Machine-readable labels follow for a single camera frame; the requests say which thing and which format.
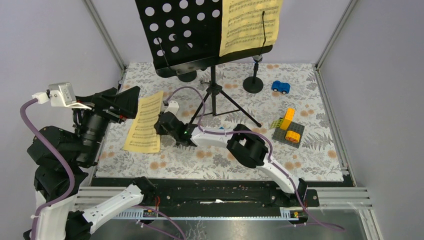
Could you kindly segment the yellow sheet music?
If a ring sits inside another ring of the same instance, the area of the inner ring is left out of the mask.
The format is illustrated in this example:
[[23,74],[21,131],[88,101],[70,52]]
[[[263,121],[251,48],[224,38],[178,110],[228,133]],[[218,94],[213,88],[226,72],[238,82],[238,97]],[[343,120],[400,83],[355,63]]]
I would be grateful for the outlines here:
[[162,109],[163,91],[143,97],[138,102],[138,111],[128,131],[123,149],[129,152],[153,154],[160,151],[160,136],[154,124]]
[[276,43],[283,0],[224,0],[219,56]]

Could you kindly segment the black music stand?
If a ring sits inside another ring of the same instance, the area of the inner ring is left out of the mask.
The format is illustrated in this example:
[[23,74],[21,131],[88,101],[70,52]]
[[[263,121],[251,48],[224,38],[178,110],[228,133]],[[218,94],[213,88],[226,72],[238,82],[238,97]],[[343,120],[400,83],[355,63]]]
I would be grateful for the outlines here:
[[261,124],[227,95],[216,83],[216,66],[260,53],[272,46],[256,47],[219,55],[222,16],[220,0],[137,0],[140,21],[153,58],[156,74],[162,78],[192,74],[210,69],[210,81],[204,100],[211,98],[212,116],[217,116],[216,96],[222,94],[254,124]]

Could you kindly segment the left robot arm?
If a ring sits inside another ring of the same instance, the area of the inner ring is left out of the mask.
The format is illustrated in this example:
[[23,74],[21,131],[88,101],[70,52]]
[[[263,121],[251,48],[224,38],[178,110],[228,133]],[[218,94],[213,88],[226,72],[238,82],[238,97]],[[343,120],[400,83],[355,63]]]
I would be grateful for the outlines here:
[[[158,202],[155,186],[144,176],[134,178],[121,193],[102,203],[74,210],[86,169],[97,164],[109,124],[134,119],[138,86],[119,92],[112,87],[89,96],[77,96],[69,82],[54,83],[20,108],[20,116],[34,133],[27,153],[37,165],[34,174],[36,210],[26,240],[88,240],[103,224],[135,205]],[[26,110],[33,104],[72,110],[74,131],[56,126],[37,129]]]

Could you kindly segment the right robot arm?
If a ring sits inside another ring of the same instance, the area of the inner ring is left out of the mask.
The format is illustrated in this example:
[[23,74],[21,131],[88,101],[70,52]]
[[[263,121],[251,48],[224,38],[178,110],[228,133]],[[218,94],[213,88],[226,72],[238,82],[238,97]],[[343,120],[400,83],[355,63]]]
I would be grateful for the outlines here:
[[291,174],[273,156],[272,143],[260,133],[238,124],[233,130],[203,128],[199,124],[183,123],[173,113],[159,114],[154,124],[160,136],[171,136],[184,147],[218,147],[227,149],[244,167],[258,169],[271,178],[283,192],[285,206],[306,208],[307,183]]

